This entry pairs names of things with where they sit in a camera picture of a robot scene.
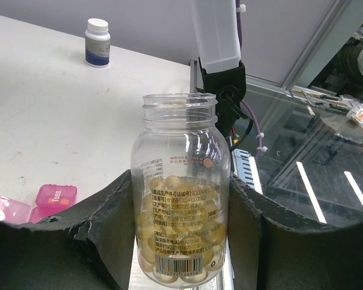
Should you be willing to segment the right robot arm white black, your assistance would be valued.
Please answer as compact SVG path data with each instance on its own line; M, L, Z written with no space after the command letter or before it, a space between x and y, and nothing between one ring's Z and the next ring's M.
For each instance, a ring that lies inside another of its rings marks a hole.
M240 109L246 93L240 14L246 5L234 0L194 0L190 8L203 90L216 95L216 127L227 137L235 122L245 116Z

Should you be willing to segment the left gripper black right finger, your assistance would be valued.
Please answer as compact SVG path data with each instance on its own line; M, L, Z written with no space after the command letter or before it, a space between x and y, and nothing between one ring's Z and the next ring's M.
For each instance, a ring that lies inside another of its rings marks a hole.
M322 224L232 175L228 241L236 289L363 289L363 221Z

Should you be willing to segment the pink weekly pill organizer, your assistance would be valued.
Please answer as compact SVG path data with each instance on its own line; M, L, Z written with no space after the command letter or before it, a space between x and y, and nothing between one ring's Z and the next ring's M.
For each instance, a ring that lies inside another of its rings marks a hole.
M56 184L42 185L31 205L0 195L0 221L16 225L35 224L73 206L76 198L77 187Z

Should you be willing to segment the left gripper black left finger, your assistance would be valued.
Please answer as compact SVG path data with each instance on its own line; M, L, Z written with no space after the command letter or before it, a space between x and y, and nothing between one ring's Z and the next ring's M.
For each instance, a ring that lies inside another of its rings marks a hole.
M127 289L131 173L36 224L0 221L0 289Z

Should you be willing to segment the clear bottle yellow capsules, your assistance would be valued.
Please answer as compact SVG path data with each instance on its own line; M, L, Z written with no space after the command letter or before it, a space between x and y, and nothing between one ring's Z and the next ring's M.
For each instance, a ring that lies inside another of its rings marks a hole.
M231 155L216 104L213 94L143 98L131 151L137 259L162 286L202 285L225 261Z

